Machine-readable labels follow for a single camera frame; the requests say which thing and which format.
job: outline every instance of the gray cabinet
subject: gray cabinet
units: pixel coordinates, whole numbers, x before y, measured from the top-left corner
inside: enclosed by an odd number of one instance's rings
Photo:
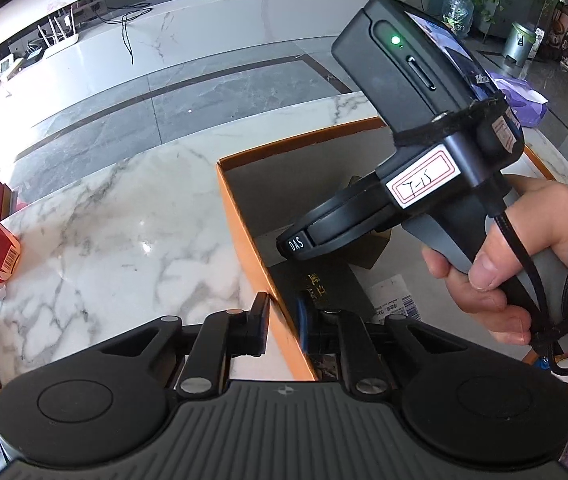
[[[495,23],[486,22],[479,14],[475,15],[473,26],[484,34],[506,38],[510,34],[511,23],[519,22],[537,25],[545,0],[499,0],[498,4],[486,3],[486,8],[494,12]]]

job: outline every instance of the white shipping label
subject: white shipping label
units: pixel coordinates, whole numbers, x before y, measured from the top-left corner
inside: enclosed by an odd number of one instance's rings
[[[389,314],[404,314],[418,321],[422,318],[401,274],[396,274],[366,290],[375,308],[372,322],[382,324]]]
[[[386,187],[397,203],[407,208],[460,173],[448,150],[439,144],[394,176]]]
[[[512,122],[513,124],[515,124],[516,128],[520,128],[520,126],[522,126],[520,124],[520,122],[518,121],[518,118],[515,116],[515,112],[513,110],[510,109],[510,106],[508,108],[506,108],[506,116],[510,119],[510,122]]]
[[[504,146],[504,149],[507,152],[512,153],[516,139],[513,135],[513,132],[510,130],[509,125],[506,124],[504,117],[500,116],[493,123],[493,131],[495,132],[495,135],[497,135],[497,138],[500,139],[500,142],[502,143],[502,146]]]

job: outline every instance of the metal trash can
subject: metal trash can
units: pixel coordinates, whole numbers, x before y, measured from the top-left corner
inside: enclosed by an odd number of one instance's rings
[[[510,57],[517,66],[522,66],[536,39],[533,31],[524,27],[524,25],[513,22],[513,28],[510,30],[509,37],[504,45],[502,56]]]

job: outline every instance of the purple plastic bag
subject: purple plastic bag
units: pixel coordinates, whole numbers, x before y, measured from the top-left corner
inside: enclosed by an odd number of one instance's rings
[[[546,113],[548,99],[522,79],[506,77],[496,72],[489,72],[488,75],[506,95],[506,102],[522,126],[535,128]]]

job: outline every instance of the white marble tabletop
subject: white marble tabletop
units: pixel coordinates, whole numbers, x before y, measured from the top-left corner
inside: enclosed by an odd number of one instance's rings
[[[23,256],[0,303],[1,381],[165,314],[191,324],[248,308],[254,291],[235,256],[216,162],[373,116],[356,92],[222,124],[97,171],[6,219]],[[526,140],[568,183],[558,151],[535,130]],[[541,176],[525,157],[512,170]],[[445,294],[443,286],[429,290]],[[268,357],[246,358],[235,374],[289,379],[277,347],[269,345]]]

